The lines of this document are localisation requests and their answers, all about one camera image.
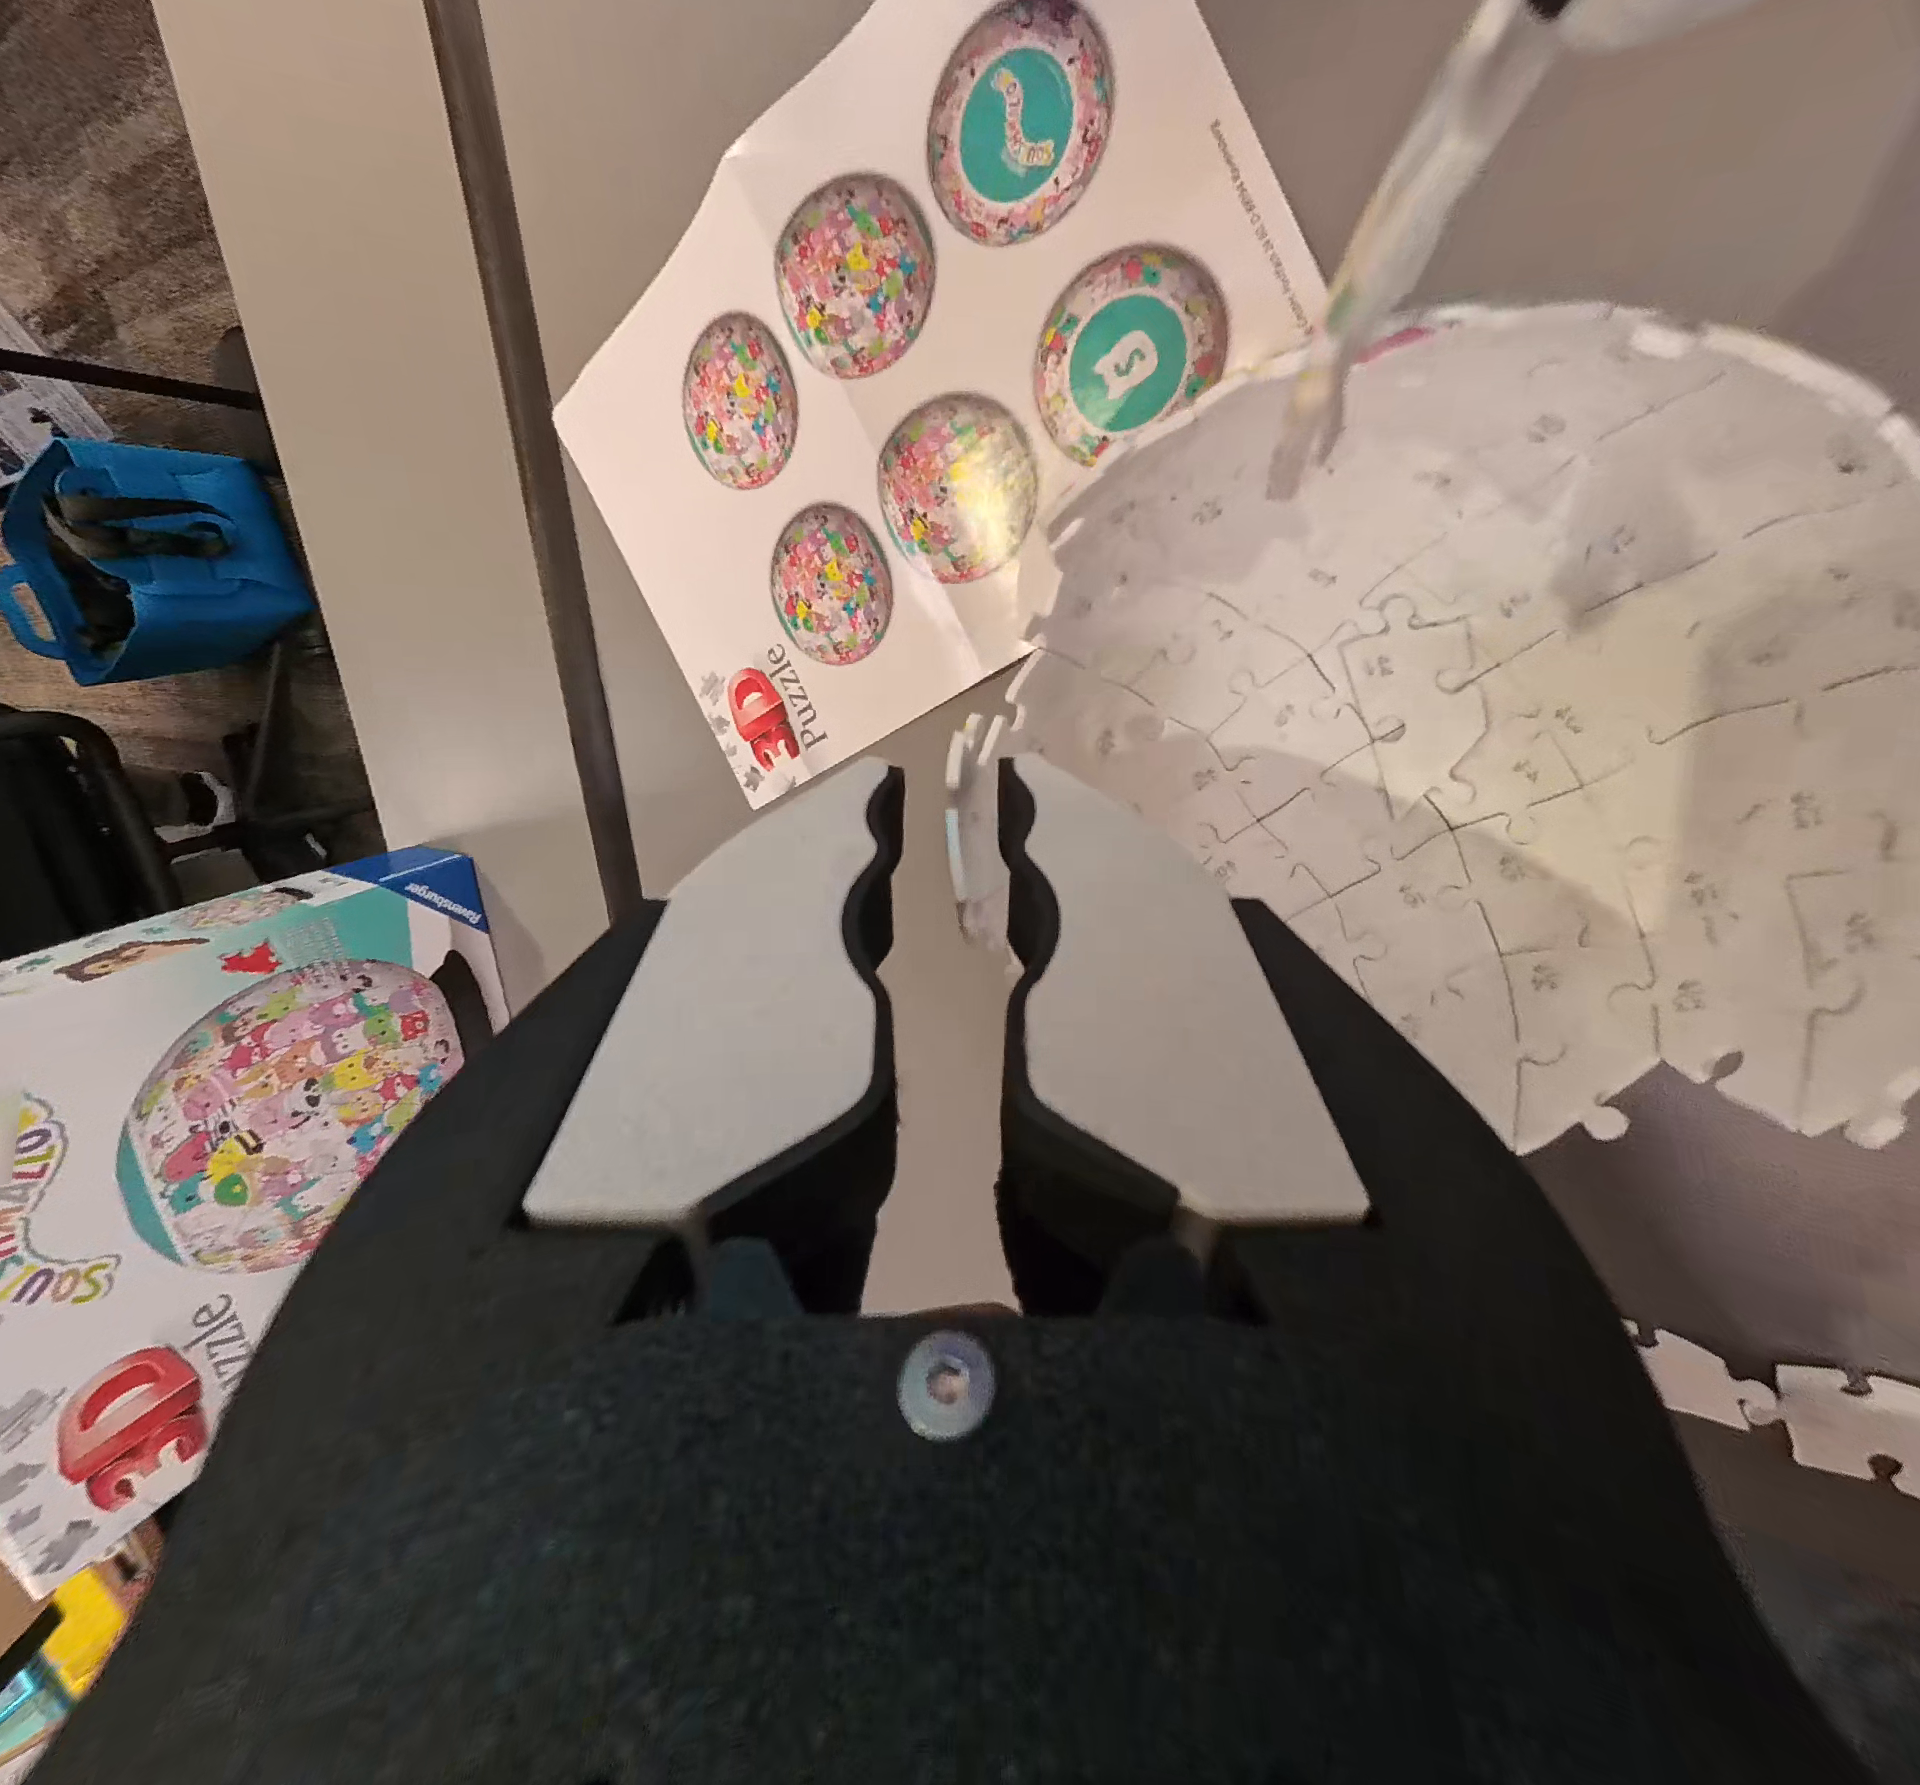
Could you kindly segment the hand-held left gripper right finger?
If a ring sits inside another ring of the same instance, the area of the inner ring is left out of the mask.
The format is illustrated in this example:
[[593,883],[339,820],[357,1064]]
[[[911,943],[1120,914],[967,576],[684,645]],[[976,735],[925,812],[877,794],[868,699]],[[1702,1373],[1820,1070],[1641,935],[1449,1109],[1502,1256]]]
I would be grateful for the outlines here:
[[1006,1010],[996,1226],[1020,1307],[1096,1312],[1174,1246],[1356,1228],[1370,1200],[1236,900],[1047,760],[996,765]]

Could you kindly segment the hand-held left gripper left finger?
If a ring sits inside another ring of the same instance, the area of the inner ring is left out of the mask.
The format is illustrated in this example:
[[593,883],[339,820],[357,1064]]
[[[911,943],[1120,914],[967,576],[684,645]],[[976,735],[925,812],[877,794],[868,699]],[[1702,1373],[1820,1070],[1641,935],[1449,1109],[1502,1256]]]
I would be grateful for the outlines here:
[[904,774],[859,761],[763,812],[660,909],[522,1207],[697,1255],[764,1244],[857,1315],[898,1165],[881,964]]

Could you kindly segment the single white puzzle piece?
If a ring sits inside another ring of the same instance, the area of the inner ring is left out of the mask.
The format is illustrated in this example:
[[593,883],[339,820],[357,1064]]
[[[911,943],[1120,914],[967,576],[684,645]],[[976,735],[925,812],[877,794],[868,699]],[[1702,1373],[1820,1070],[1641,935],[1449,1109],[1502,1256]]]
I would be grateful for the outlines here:
[[1288,503],[1332,455],[1356,359],[1417,291],[1461,202],[1546,79],[1557,46],[1554,26],[1530,0],[1480,0],[1335,267],[1268,466],[1272,503]]

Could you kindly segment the partly built puzzle ball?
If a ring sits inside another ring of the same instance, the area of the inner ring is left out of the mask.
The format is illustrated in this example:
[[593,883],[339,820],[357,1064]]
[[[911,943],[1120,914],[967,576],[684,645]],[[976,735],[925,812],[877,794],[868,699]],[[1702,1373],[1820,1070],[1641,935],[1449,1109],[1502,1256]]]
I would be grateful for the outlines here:
[[1885,1147],[1916,1100],[1917,439],[1772,337],[1607,304],[1381,337],[1274,499],[1292,364],[1044,523],[1031,656],[947,752],[1001,943],[996,761],[1261,900],[1518,1151],[1654,1066]]

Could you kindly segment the joined white puzzle strip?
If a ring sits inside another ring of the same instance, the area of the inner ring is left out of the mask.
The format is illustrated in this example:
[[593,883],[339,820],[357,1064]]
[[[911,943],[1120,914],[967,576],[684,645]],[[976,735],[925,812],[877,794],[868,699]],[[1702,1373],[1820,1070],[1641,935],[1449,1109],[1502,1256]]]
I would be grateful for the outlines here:
[[1673,1333],[1623,1321],[1667,1414],[1736,1433],[1775,1432],[1795,1464],[1849,1481],[1885,1477],[1917,1498],[1917,1387],[1834,1366],[1775,1366],[1770,1381]]

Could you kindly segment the printed puzzle box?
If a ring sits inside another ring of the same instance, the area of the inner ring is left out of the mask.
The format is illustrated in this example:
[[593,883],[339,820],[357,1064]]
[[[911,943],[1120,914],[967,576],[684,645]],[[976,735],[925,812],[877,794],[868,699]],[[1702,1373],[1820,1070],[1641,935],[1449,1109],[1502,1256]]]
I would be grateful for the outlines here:
[[407,847],[1,971],[1,1552],[32,1600],[204,1469],[302,1263],[508,1018]]

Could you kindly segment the puzzle instruction sheet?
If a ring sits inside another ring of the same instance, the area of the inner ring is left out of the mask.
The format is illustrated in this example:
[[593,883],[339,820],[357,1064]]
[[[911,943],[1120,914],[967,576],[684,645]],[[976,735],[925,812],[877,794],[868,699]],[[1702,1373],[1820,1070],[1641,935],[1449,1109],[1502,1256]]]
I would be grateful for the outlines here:
[[1015,662],[1041,523],[1324,300],[1197,0],[875,0],[555,421],[763,807]]

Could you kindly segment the black office chair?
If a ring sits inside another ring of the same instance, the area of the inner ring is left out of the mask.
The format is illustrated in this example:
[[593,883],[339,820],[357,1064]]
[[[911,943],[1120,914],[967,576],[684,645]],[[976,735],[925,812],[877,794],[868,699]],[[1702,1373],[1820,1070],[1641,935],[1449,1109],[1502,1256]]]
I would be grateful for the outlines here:
[[363,774],[252,722],[209,765],[138,768],[72,713],[3,706],[1,956],[32,956],[185,906],[185,859],[293,876],[379,836]]

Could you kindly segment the blue bag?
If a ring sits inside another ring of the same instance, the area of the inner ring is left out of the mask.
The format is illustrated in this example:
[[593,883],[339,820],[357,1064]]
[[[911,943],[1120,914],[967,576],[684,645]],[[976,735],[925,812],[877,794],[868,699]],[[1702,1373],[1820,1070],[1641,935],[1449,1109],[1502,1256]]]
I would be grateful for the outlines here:
[[78,687],[231,668],[318,604],[259,469],[51,439],[3,485],[1,619]]

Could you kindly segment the black stanchion post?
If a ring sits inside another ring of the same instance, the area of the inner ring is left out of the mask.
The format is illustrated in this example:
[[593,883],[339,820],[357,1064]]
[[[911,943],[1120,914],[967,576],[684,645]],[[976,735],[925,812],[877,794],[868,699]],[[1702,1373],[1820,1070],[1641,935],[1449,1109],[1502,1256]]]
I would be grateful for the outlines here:
[[0,351],[0,364],[1,372],[16,381],[60,381],[90,389],[128,391],[141,397],[168,399],[186,405],[215,405],[250,413],[265,412],[262,397],[259,391],[249,386],[231,386],[207,381],[179,381],[12,348],[3,348]]

